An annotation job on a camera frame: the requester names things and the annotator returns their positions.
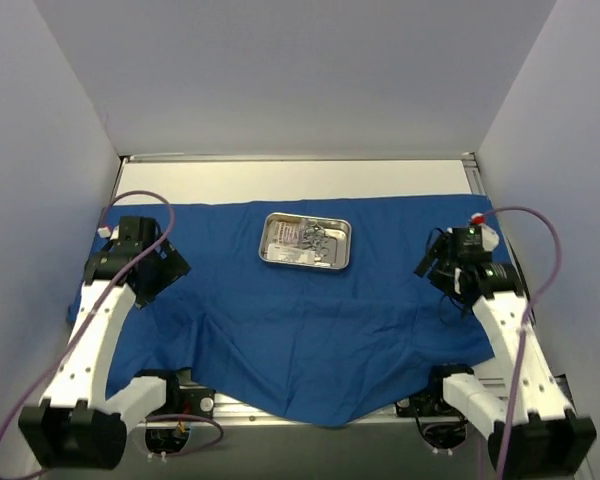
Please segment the pile of steel instruments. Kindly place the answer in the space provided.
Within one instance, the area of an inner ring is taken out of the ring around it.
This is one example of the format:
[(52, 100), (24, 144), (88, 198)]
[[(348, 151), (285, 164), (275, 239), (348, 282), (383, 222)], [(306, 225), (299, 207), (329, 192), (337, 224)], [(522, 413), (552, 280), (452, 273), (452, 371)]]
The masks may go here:
[(313, 219), (302, 220), (300, 223), (299, 247), (303, 250), (309, 250), (314, 254), (314, 262), (335, 265), (335, 247), (332, 245), (331, 238), (326, 229)]

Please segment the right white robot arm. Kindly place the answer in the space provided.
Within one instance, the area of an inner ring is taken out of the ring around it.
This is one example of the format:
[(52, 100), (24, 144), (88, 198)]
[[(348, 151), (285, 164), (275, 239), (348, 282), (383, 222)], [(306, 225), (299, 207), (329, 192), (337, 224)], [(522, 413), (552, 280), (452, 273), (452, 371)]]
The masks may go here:
[(501, 400), (463, 364), (435, 366), (424, 400), (435, 412), (456, 410), (486, 440), (500, 479), (575, 474), (597, 438), (591, 418), (577, 415), (551, 373), (515, 267), (497, 263), (498, 234), (470, 224), (439, 233), (415, 274), (480, 323), (509, 393)]

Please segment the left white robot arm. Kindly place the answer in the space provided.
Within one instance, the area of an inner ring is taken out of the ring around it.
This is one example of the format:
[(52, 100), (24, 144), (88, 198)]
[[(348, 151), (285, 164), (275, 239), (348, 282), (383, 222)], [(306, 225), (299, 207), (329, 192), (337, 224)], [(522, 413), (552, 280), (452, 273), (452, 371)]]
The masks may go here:
[(124, 322), (176, 280), (186, 260), (150, 217), (123, 216), (105, 245), (86, 262), (79, 311), (68, 351), (18, 427), (45, 469), (112, 470), (129, 433), (154, 414), (174, 417), (182, 405), (176, 373), (141, 370), (113, 396), (106, 386)]

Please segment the front aluminium frame rail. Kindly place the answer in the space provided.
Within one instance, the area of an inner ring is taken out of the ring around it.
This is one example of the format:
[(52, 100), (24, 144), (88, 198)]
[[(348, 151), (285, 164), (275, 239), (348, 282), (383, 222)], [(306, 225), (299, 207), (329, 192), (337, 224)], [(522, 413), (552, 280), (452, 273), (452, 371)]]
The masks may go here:
[[(84, 386), (82, 385), (84, 382), (79, 382), (77, 376), (75, 378), (69, 377), (70, 375), (67, 376), (61, 373), (60, 379), (52, 380), (51, 384), (41, 395), (39, 406), (42, 406), (44, 400), (49, 400), (51, 407), (71, 409), (76, 407), (80, 401), (84, 401), (88, 408), (100, 410), (106, 414), (117, 412), (122, 415), (123, 421), (131, 420), (132, 425), (131, 427), (127, 426), (127, 430), (133, 428), (137, 423), (144, 422), (142, 420), (144, 416), (141, 415), (176, 414), (174, 406), (178, 387), (168, 387), (167, 380), (160, 379), (157, 376), (145, 375), (146, 378), (134, 378), (129, 385), (110, 399), (106, 399), (105, 394), (102, 392), (87, 392), (87, 387), (90, 386), (89, 382)], [(509, 399), (510, 389), (506, 388), (502, 378), (501, 382), (495, 384), (484, 383), (477, 376), (476, 381), (479, 387), (482, 387), (485, 392), (492, 395), (495, 399), (502, 400), (503, 402)], [(559, 379), (551, 377), (543, 385), (540, 385), (538, 382), (533, 383), (531, 380), (525, 380), (525, 382), (523, 385), (521, 380), (518, 393), (522, 395), (519, 399), (520, 405), (523, 403), (522, 400), (525, 400), (528, 410), (533, 408), (539, 413), (556, 413), (559, 410), (561, 411), (563, 407), (573, 408), (571, 399), (562, 388), (565, 385), (561, 384)], [(440, 398), (442, 395), (441, 393), (435, 393), (432, 387), (425, 388), (416, 394), (424, 392)], [(382, 415), (389, 415), (390, 408), (393, 409), (396, 415), (394, 403), (391, 405), (355, 417), (353, 421), (357, 421), (359, 418), (375, 418)], [(256, 418), (264, 417), (273, 419), (274, 423), (294, 423), (291, 417), (285, 415), (276, 415), (266, 409), (259, 409), (223, 393), (216, 392), (213, 416), (215, 420), (229, 417), (246, 418), (248, 416), (255, 416)]]

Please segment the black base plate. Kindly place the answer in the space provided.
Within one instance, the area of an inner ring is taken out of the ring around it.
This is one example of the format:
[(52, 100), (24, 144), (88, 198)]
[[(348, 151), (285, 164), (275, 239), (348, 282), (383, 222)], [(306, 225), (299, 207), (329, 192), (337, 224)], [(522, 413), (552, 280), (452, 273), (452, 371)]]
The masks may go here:
[(180, 384), (176, 393), (174, 412), (212, 419), (216, 391), (197, 383)]
[(420, 393), (394, 403), (395, 412), (401, 418), (462, 418), (462, 414), (443, 399), (429, 393)]

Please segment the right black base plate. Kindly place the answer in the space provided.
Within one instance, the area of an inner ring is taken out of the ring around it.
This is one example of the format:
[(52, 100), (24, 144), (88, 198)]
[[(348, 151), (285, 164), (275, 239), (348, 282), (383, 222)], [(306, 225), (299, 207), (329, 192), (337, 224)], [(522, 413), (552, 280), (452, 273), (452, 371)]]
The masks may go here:
[(394, 403), (395, 412), (401, 418), (462, 418), (462, 414), (443, 399), (429, 393), (420, 393)]

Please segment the white sterile packet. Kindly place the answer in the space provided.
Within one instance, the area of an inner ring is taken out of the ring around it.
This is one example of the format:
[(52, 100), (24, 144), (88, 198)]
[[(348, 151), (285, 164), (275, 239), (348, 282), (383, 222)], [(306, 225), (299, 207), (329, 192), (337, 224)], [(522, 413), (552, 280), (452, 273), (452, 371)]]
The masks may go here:
[(316, 254), (313, 250), (291, 247), (281, 244), (270, 244), (265, 259), (270, 262), (282, 262), (299, 265), (314, 265)]

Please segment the back aluminium frame rail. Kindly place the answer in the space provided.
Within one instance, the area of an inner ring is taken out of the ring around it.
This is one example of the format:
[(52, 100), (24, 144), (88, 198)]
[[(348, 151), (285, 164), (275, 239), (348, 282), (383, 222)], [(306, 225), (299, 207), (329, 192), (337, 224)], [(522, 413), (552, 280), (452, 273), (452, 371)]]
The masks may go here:
[(461, 154), (404, 154), (404, 153), (256, 153), (256, 154), (137, 154), (126, 157), (128, 163), (194, 163), (194, 162), (300, 162), (300, 161), (475, 161), (475, 152)]

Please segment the purple printed clear pouch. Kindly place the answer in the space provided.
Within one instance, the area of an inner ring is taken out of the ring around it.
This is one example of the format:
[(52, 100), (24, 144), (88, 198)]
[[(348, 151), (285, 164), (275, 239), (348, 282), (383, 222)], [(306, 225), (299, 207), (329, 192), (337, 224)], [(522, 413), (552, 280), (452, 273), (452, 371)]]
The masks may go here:
[(300, 245), (304, 225), (301, 222), (276, 220), (272, 224), (272, 242), (282, 245)]

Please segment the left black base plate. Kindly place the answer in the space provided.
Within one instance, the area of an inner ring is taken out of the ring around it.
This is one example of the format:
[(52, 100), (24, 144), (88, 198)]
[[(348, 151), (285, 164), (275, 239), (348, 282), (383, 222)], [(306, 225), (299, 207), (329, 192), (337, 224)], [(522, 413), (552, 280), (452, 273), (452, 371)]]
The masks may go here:
[(212, 419), (216, 391), (197, 383), (180, 384), (176, 393), (174, 412)]

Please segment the aluminium frame rail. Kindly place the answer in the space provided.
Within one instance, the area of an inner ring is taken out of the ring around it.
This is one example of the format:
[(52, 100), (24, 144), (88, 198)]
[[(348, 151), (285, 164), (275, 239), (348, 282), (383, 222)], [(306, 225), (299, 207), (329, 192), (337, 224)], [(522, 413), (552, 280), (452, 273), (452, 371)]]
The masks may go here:
[(404, 154), (404, 153), (256, 153), (256, 154), (137, 154), (126, 157), (128, 163), (194, 163), (194, 162), (300, 162), (300, 161), (475, 161), (475, 152), (461, 154)]
[[(82, 385), (84, 382), (79, 382), (77, 376), (75, 378), (69, 377), (70, 375), (67, 376), (61, 373), (60, 379), (52, 380), (51, 384), (41, 395), (39, 406), (42, 406), (44, 400), (49, 400), (51, 407), (71, 409), (76, 407), (80, 401), (84, 401), (88, 408), (100, 410), (106, 414), (117, 412), (122, 415), (123, 421), (131, 420), (132, 425), (131, 427), (127, 426), (127, 430), (133, 428), (137, 423), (144, 422), (142, 420), (144, 416), (141, 415), (176, 414), (174, 406), (178, 387), (168, 387), (167, 380), (160, 379), (157, 376), (145, 375), (146, 378), (134, 378), (129, 385), (110, 399), (106, 399), (105, 394), (102, 392), (87, 392), (87, 387), (90, 386), (89, 382), (84, 386)], [(495, 384), (484, 383), (477, 376), (476, 381), (479, 387), (482, 387), (485, 392), (492, 395), (495, 399), (502, 400), (503, 402), (509, 399), (510, 389), (506, 388), (502, 378), (501, 382)], [(543, 385), (540, 385), (538, 382), (533, 383), (531, 380), (525, 380), (525, 382), (523, 385), (521, 380), (518, 393), (522, 395), (519, 399), (520, 405), (523, 403), (522, 400), (525, 400), (528, 410), (533, 408), (539, 413), (556, 413), (559, 410), (561, 411), (563, 407), (573, 408), (571, 399), (562, 388), (565, 385), (561, 384), (559, 379), (551, 377)], [(432, 387), (425, 388), (416, 394), (424, 392), (440, 398), (442, 395), (441, 393), (435, 393)], [(391, 405), (355, 417), (353, 421), (357, 421), (359, 418), (375, 418), (382, 415), (389, 415), (390, 408), (393, 409), (396, 415), (394, 403)], [(266, 409), (259, 409), (223, 393), (216, 392), (213, 416), (215, 420), (229, 417), (246, 418), (248, 416), (255, 416), (256, 418), (264, 417), (273, 419), (274, 423), (294, 423), (291, 417), (285, 415), (276, 415)]]
[[(470, 191), (474, 195), (482, 195), (487, 197), (486, 187), (482, 180), (481, 170), (478, 165), (477, 157), (474, 153), (465, 155), (462, 159), (464, 172), (467, 177), (467, 183), (470, 187)], [(513, 264), (520, 282), (525, 291), (525, 295), (528, 300), (531, 299), (531, 291), (525, 278), (525, 274), (522, 269), (522, 265), (519, 258), (513, 249), (509, 238), (505, 235), (504, 229), (501, 226), (500, 221), (495, 215), (489, 216), (487, 219), (488, 225), (499, 231), (500, 243), (498, 250), (505, 249), (507, 252), (508, 260)], [(494, 358), (489, 358), (482, 362), (473, 361), (471, 366), (475, 372), (475, 375), (484, 383), (498, 383), (501, 382), (501, 374), (498, 368), (497, 362)]]

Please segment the blue surgical cloth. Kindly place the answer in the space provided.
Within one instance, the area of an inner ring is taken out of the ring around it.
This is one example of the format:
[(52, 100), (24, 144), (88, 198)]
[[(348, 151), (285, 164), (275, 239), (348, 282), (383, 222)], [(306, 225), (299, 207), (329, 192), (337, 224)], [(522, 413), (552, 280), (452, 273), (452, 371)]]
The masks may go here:
[[(491, 208), (477, 195), (118, 204), (170, 229), (191, 270), (129, 313), (108, 375), (114, 395), (141, 370), (188, 368), (209, 388), (276, 415), (340, 426), (423, 389), (432, 367), (482, 362), (489, 341), (414, 274), (430, 232)], [(344, 219), (347, 268), (272, 265), (258, 254), (273, 212)]]

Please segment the right aluminium frame rail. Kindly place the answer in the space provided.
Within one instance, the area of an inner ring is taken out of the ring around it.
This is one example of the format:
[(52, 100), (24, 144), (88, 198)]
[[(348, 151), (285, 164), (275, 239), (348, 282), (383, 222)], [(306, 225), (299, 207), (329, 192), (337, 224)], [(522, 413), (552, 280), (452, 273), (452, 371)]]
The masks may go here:
[[(487, 197), (486, 187), (482, 180), (481, 170), (478, 165), (477, 157), (474, 153), (465, 155), (462, 159), (464, 172), (467, 177), (467, 183), (470, 187), (470, 191), (474, 195), (482, 195)], [(531, 299), (531, 291), (525, 278), (525, 274), (522, 269), (522, 265), (519, 258), (513, 249), (509, 238), (505, 235), (504, 229), (501, 226), (500, 221), (495, 215), (489, 216), (487, 219), (488, 225), (499, 231), (500, 243), (498, 250), (505, 249), (507, 252), (508, 260), (513, 264), (520, 282), (525, 291), (525, 295), (528, 300)], [(489, 358), (482, 362), (473, 361), (471, 366), (475, 372), (475, 375), (484, 383), (498, 383), (501, 382), (501, 374), (498, 368), (497, 362), (494, 358)]]

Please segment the stainless steel instrument tray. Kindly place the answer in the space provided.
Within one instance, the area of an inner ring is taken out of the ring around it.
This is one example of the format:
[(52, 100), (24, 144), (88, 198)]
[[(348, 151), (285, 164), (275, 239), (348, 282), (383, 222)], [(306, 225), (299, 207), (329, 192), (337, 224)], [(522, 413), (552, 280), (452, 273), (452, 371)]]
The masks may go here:
[[(299, 265), (291, 263), (270, 262), (265, 259), (266, 251), (272, 242), (272, 224), (276, 220), (301, 222), (302, 220), (317, 220), (325, 229), (327, 234), (333, 238), (332, 245), (335, 247), (335, 265), (329, 266), (326, 264), (315, 263), (314, 265)], [(339, 271), (348, 267), (350, 261), (352, 240), (352, 227), (349, 222), (344, 219), (324, 218), (307, 215), (297, 215), (283, 212), (273, 212), (269, 214), (265, 221), (262, 230), (261, 240), (259, 244), (258, 254), (262, 261), (270, 264), (280, 264), (294, 267), (302, 267), (308, 269), (320, 269)]]

